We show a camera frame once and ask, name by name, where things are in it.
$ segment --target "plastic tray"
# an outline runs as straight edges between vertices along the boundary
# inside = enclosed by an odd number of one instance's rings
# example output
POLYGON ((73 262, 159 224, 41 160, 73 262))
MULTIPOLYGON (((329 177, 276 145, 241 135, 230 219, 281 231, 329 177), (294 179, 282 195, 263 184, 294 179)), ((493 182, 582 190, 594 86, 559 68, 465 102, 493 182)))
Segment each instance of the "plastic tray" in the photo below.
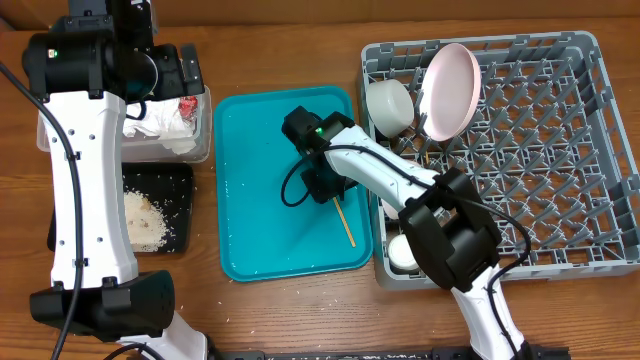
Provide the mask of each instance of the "plastic tray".
MULTIPOLYGON (((349 95, 333 86, 234 96, 216 108, 220 262, 234 280, 354 269, 373 252, 364 188, 347 191, 341 202, 355 248, 332 201, 319 205, 309 198, 288 208, 280 200, 282 181, 300 159, 281 128, 300 105, 321 117, 334 111, 353 117, 349 95)), ((294 201, 305 192, 295 175, 287 197, 294 201)))
MULTIPOLYGON (((122 164, 122 186, 126 191, 139 191, 159 206, 165 223, 174 236, 166 234, 166 243, 154 253, 184 252, 189 241, 193 203, 193 169, 187 164, 125 163, 122 164)), ((55 251, 55 209, 49 227, 47 247, 55 251)))
MULTIPOLYGON (((640 268, 640 176, 596 39, 586 32, 543 33, 371 44, 362 51, 360 103, 367 86, 395 78, 419 100, 424 72, 437 51, 460 43, 482 70, 474 121, 437 143, 413 126, 379 142, 401 156, 472 177, 482 198, 519 219, 533 238, 526 263, 506 279, 573 279, 623 275, 640 268)), ((400 232, 375 202, 376 279, 393 290, 435 287, 423 273, 393 273, 387 237, 400 232)), ((496 219, 503 263, 524 247, 496 219)))

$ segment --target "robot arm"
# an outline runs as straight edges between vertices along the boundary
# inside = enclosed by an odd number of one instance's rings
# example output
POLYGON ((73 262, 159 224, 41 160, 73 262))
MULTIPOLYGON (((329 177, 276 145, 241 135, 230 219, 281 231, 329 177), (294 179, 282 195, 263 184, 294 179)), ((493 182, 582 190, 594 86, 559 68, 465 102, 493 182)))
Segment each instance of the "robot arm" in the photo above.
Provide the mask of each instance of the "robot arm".
POLYGON ((204 360, 209 341, 174 312, 167 271, 139 273, 124 218, 121 138, 126 104, 204 92, 193 45, 154 46, 150 0, 70 0, 70 17, 34 35, 23 54, 30 92, 69 139, 82 199, 83 276, 76 284, 68 154, 48 119, 56 207, 52 287, 30 297, 34 320, 105 342, 143 343, 166 359, 204 360), (79 289, 75 312, 72 289, 79 289))
MULTIPOLYGON (((312 180, 331 179, 335 175, 364 185, 388 202, 399 211, 401 226, 422 271, 440 287, 453 292, 469 327, 471 346, 476 354, 484 360, 514 358, 515 354, 491 311, 486 291, 489 280, 499 270, 496 247, 501 238, 495 222, 488 213, 441 195, 442 191, 448 191, 481 201, 466 175, 455 170, 440 175, 413 166, 377 144, 353 121, 338 113, 318 121, 317 116, 299 107, 285 118, 282 130, 302 154, 340 145, 368 149, 367 152, 330 150, 324 153, 324 159, 314 162, 313 168, 302 176, 314 200, 324 202, 353 185, 345 179, 344 188, 331 189, 312 180), (400 175, 370 152, 431 188, 409 181, 406 175, 400 175), (318 190, 314 186, 324 187, 318 190), (441 208, 455 208, 457 212, 443 227, 434 216, 442 211, 441 208)), ((328 183, 340 184, 339 181, 328 183)), ((493 290, 500 319, 516 350, 520 351, 524 338, 511 319, 499 281, 494 283, 493 290)))

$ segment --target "white cup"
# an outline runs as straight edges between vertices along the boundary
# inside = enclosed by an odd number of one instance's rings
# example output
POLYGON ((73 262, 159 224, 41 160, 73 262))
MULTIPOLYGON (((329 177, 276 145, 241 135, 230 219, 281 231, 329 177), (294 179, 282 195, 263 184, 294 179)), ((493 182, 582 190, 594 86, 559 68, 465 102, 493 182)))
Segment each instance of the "white cup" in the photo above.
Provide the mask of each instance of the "white cup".
POLYGON ((371 121, 382 135, 394 137, 413 122, 411 95, 398 80, 369 84, 365 98, 371 121))
POLYGON ((401 234, 391 239, 387 250, 389 262, 396 269, 403 272, 413 272, 420 268, 413 257, 406 235, 401 234))

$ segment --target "plastic container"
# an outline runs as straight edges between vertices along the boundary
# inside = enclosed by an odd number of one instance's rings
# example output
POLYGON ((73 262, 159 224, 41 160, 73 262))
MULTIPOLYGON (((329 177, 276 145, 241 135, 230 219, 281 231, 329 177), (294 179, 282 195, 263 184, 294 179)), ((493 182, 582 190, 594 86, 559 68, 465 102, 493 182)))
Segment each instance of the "plastic container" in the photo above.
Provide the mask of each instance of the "plastic container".
MULTIPOLYGON (((542 33, 379 43, 361 55, 361 122, 369 84, 403 83, 419 103, 424 73, 447 44, 475 55, 482 72, 480 101, 463 133, 446 142, 427 137, 426 115, 383 144, 400 156, 472 178, 485 202, 518 219, 533 238, 523 266, 505 279, 575 279, 628 274, 640 268, 640 176, 626 138, 596 39, 587 32, 542 33)), ((424 274, 394 273, 388 234, 397 221, 370 208, 376 280, 390 290, 432 288, 424 274)), ((450 216, 443 213, 443 220, 450 216)), ((512 262, 524 248, 519 233, 496 219, 499 252, 512 262)))
MULTIPOLYGON (((163 161, 198 163, 209 157, 211 149, 211 94, 205 86, 205 92, 198 97, 196 109, 196 128, 193 135, 186 138, 158 140, 155 136, 143 136, 136 133, 132 138, 122 136, 122 162, 163 161), (195 147, 185 154, 176 154, 170 146, 181 144, 195 144, 195 147)), ((38 117, 36 145, 38 149, 49 152, 49 141, 43 120, 38 117)))

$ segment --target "wooden table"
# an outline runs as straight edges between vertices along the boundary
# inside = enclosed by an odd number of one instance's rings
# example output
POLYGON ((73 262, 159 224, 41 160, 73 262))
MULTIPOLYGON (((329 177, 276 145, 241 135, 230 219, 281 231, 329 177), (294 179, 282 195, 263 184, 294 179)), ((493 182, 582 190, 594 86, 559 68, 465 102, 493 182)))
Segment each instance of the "wooden table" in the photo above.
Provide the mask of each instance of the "wooden table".
MULTIPOLYGON (((196 43, 214 105, 236 94, 336 84, 357 107, 360 51, 369 43, 561 30, 588 30, 598 38, 627 136, 640 159, 640 19, 168 28, 156 43, 196 43)), ((0 60, 23 81, 20 55, 30 36, 0 34, 0 60)), ((48 154, 35 146, 35 108, 4 78, 0 89, 0 358, 44 359, 57 331, 31 319, 28 296, 49 286, 53 254, 45 239, 53 207, 51 168, 48 154)), ((223 351, 468 344, 467 327, 448 292, 387 292, 376 283, 371 262, 326 276, 229 281, 219 262, 214 165, 213 151, 194 165, 198 190, 187 252, 138 260, 141 271, 171 272, 177 310, 223 351)), ((504 291, 518 327, 533 343, 570 346, 574 359, 640 358, 640 272, 510 283, 504 291)), ((63 358, 101 359, 115 348, 70 336, 63 358)))

